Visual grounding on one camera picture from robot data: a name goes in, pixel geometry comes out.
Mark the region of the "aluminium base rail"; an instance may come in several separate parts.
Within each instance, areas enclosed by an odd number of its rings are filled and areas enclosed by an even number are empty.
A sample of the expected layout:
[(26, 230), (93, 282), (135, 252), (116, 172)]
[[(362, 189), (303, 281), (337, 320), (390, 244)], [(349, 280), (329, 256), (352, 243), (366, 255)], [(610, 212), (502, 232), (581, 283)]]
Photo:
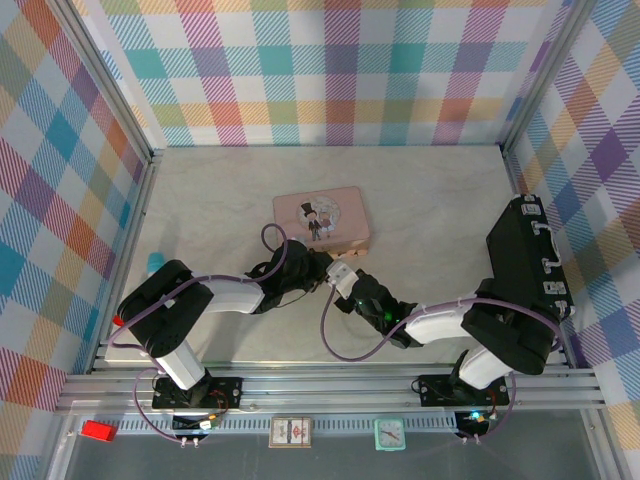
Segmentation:
[[(213, 376), (243, 380), (239, 410), (260, 414), (409, 413), (420, 410), (411, 383), (420, 375), (448, 374), (451, 366), (410, 363), (219, 363)], [(140, 365), (100, 363), (88, 375), (67, 378), (59, 414), (130, 413), (132, 392), (149, 408), (152, 376)], [(548, 366), (539, 376), (518, 374), (506, 383), (516, 410), (586, 410), (605, 406), (591, 369)]]

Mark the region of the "teal square clock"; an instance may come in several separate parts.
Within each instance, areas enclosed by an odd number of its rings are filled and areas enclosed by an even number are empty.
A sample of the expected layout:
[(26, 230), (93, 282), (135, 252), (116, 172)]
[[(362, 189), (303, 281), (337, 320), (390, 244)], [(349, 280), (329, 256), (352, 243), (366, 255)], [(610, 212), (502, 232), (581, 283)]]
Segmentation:
[(394, 452), (406, 449), (404, 421), (400, 418), (381, 418), (374, 421), (375, 449)]

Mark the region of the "small electronics board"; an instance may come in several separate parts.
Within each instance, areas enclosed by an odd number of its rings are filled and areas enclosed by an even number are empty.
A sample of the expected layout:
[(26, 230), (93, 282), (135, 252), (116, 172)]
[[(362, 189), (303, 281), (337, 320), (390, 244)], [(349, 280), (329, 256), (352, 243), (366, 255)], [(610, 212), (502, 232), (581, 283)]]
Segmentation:
[(483, 436), (490, 429), (491, 419), (483, 412), (466, 411), (456, 412), (456, 434), (460, 437)]
[(217, 428), (224, 419), (222, 413), (209, 413), (206, 415), (181, 416), (174, 415), (171, 421), (171, 429), (179, 431), (202, 431), (208, 432)]

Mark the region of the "aluminium frame post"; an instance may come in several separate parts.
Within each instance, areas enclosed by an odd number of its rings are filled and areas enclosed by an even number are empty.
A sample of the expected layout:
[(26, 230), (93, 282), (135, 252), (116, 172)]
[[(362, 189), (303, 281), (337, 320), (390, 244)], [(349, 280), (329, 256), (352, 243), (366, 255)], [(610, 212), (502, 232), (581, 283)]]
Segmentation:
[(156, 164), (155, 152), (143, 133), (133, 111), (125, 100), (115, 78), (109, 70), (86, 24), (72, 0), (45, 0), (63, 31), (78, 53), (82, 63), (104, 95), (115, 118), (120, 122), (127, 138), (147, 165)]
[(507, 116), (498, 145), (507, 160), (556, 78), (597, 0), (562, 0)]

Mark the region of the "black suitcase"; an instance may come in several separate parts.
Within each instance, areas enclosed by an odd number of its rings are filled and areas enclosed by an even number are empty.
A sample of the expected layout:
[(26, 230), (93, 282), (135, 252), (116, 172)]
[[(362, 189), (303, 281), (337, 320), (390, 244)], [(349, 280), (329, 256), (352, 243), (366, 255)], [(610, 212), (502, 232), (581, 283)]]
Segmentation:
[(514, 196), (486, 244), (496, 294), (526, 308), (540, 306), (560, 321), (575, 313), (560, 251), (538, 196)]

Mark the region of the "small card label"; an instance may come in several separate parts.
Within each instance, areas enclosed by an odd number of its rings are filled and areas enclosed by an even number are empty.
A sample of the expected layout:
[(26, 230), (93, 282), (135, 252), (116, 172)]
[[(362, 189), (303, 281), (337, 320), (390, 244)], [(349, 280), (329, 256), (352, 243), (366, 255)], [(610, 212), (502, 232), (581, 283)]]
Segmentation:
[(269, 447), (310, 448), (311, 433), (312, 419), (309, 417), (274, 417), (270, 423)]

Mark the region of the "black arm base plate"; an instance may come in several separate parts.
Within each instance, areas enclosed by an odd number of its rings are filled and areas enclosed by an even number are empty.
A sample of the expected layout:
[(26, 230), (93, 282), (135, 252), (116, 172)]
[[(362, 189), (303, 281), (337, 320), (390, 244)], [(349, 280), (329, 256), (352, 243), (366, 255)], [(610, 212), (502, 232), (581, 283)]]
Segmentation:
[(238, 409), (242, 395), (241, 377), (206, 377), (188, 390), (169, 377), (160, 377), (152, 388), (153, 409)]
[(476, 389), (447, 375), (421, 375), (411, 382), (411, 390), (419, 395), (422, 407), (493, 407), (507, 406), (510, 402), (504, 378), (493, 381), (485, 389)]

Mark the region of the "pink tin box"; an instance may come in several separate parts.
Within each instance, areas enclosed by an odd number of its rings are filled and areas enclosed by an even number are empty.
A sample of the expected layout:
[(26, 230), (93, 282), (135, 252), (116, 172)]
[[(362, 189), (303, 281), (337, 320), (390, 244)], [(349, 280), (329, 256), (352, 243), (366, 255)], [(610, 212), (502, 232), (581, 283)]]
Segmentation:
[(274, 220), (288, 239), (333, 259), (366, 255), (371, 231), (358, 187), (277, 196)]

